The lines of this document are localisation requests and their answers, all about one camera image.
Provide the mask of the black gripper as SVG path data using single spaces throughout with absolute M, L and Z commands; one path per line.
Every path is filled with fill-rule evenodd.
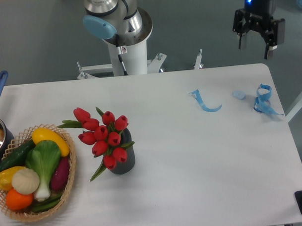
M 233 31 L 239 37 L 239 50 L 247 45 L 247 33 L 258 32 L 265 41 L 265 59 L 273 56 L 277 45 L 284 43 L 285 19 L 274 19 L 277 0 L 244 0 L 244 7 L 235 11 Z

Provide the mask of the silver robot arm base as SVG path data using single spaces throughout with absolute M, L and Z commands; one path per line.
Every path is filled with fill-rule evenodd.
M 143 75 L 153 24 L 137 0 L 84 0 L 83 25 L 108 46 L 114 76 Z

